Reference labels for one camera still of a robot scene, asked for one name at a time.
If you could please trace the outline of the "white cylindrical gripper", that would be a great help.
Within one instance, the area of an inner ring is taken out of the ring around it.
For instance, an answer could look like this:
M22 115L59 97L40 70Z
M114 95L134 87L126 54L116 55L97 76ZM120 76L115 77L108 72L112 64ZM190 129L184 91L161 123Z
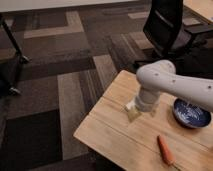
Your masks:
M136 107L128 111L129 121L133 122L141 115L141 112L150 112L151 117L155 117L160 95L159 91L140 88L134 99Z

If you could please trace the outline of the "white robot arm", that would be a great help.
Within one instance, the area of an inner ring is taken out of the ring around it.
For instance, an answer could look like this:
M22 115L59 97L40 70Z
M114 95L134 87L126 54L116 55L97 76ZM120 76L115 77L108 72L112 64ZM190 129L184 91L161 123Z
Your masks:
M150 112L165 92L213 112L213 79L182 76L169 60L160 60L137 69L138 93L126 104L130 122Z

